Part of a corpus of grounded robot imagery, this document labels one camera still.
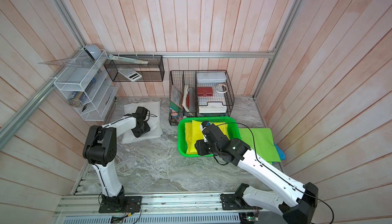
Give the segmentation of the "white raincoat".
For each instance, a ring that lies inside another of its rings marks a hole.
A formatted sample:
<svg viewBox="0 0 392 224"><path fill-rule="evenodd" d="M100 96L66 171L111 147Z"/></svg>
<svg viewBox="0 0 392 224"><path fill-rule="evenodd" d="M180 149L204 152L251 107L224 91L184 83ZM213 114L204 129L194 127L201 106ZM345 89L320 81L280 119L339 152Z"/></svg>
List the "white raincoat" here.
<svg viewBox="0 0 392 224"><path fill-rule="evenodd" d="M160 102L159 101L148 101L142 103L130 103L124 106L125 114L134 113L137 107L145 107L152 114L147 121L150 126L150 131L144 135L136 138L131 130L126 131L123 134L122 144L130 144L135 142L140 142L144 140L150 140L160 137L163 132L160 122Z"/></svg>

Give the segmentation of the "light green raincoat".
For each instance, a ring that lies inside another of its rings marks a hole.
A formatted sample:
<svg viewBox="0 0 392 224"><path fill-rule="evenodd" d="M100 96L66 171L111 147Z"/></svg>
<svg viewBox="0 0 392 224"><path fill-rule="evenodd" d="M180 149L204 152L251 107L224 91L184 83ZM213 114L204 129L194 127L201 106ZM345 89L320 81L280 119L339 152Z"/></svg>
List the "light green raincoat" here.
<svg viewBox="0 0 392 224"><path fill-rule="evenodd" d="M278 150L273 141L272 131L269 128L239 128L239 132L246 144L269 163L281 162Z"/></svg>

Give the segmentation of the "blue raincoat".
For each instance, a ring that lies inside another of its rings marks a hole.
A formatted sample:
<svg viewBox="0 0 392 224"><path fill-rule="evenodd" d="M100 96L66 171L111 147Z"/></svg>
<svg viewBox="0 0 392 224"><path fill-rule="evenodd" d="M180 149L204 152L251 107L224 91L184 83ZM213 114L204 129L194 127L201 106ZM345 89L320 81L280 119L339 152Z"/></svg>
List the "blue raincoat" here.
<svg viewBox="0 0 392 224"><path fill-rule="evenodd" d="M274 146L275 146L275 148L277 150L277 153L278 153L278 155L280 157L280 160L281 161L285 160L286 159L285 153L276 144L274 144Z"/></svg>

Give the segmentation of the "green plastic perforated basket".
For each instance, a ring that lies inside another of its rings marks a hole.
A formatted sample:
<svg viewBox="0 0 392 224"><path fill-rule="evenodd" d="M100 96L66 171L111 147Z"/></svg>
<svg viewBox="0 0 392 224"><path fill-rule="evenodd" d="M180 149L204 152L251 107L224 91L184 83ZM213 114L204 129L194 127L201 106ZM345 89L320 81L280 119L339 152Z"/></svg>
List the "green plastic perforated basket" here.
<svg viewBox="0 0 392 224"><path fill-rule="evenodd" d="M185 118L178 124L178 151L184 157L198 157L197 153L187 154L188 143L186 142L186 123L192 123L193 121L203 122L209 121L211 123L226 123L228 126L228 138L241 139L238 125L235 119L229 116L210 116L210 117L199 117L199 118Z"/></svg>

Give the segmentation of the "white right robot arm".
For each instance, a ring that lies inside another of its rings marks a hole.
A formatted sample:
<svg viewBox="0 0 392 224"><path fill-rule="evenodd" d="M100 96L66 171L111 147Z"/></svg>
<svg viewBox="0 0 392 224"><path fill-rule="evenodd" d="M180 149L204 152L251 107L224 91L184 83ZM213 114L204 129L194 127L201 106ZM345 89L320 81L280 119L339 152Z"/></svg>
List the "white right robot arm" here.
<svg viewBox="0 0 392 224"><path fill-rule="evenodd" d="M236 197L251 207L259 207L283 217L288 224L310 224L317 208L318 188L304 184L278 170L241 139L229 139L221 129L204 121L200 126L203 139L195 148L200 156L213 155L233 164L262 181L271 191L263 191L243 184Z"/></svg>

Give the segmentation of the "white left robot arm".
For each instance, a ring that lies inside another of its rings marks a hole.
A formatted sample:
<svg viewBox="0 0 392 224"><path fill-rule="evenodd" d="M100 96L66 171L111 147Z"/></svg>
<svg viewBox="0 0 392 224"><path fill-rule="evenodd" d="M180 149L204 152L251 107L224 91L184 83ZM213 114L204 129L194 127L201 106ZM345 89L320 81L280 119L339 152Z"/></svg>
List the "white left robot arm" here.
<svg viewBox="0 0 392 224"><path fill-rule="evenodd" d="M117 154L117 137L129 130L136 138L150 132L150 115L147 108L137 107L135 113L126 114L115 122L90 127L82 155L93 166L102 187L99 213L138 211L136 201L125 196L114 159Z"/></svg>

